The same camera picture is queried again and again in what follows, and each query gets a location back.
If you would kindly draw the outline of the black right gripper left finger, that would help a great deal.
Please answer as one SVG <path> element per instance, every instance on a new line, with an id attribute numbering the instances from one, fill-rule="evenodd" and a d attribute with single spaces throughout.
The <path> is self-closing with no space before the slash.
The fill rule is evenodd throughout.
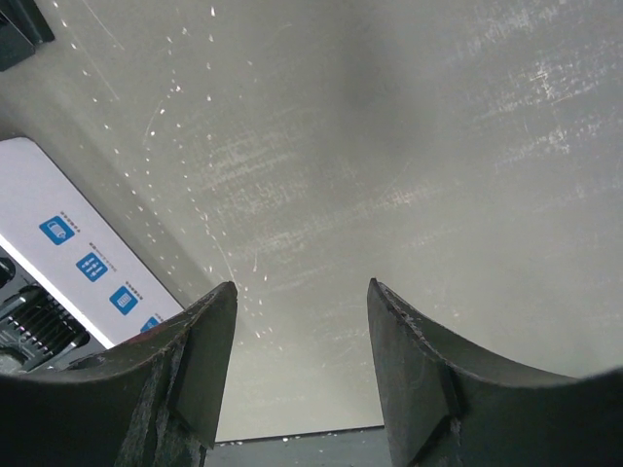
<path id="1" fill-rule="evenodd" d="M 176 316 L 64 370 L 1 378 L 4 466 L 203 466 L 238 311 L 223 282 Z"/>

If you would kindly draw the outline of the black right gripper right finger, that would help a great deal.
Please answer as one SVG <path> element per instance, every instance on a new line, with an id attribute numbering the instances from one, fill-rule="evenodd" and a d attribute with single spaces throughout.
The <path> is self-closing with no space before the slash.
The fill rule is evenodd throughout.
<path id="1" fill-rule="evenodd" d="M 539 370 L 467 340 L 382 282 L 368 287 L 376 380 L 395 466 L 618 466 L 622 373 Z"/>

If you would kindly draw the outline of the white cardboard box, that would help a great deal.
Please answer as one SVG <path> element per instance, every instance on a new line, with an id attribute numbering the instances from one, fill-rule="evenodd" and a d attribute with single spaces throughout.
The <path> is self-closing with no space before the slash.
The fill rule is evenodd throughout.
<path id="1" fill-rule="evenodd" d="M 106 348 L 183 309 L 24 137 L 1 143 L 1 247 Z"/>

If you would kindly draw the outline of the black clipper comb guard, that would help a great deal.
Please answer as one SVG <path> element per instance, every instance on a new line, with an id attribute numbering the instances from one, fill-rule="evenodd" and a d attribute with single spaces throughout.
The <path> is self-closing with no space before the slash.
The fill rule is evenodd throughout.
<path id="1" fill-rule="evenodd" d="M 55 35 L 33 0 L 1 0 L 1 71 L 35 55 Z"/>

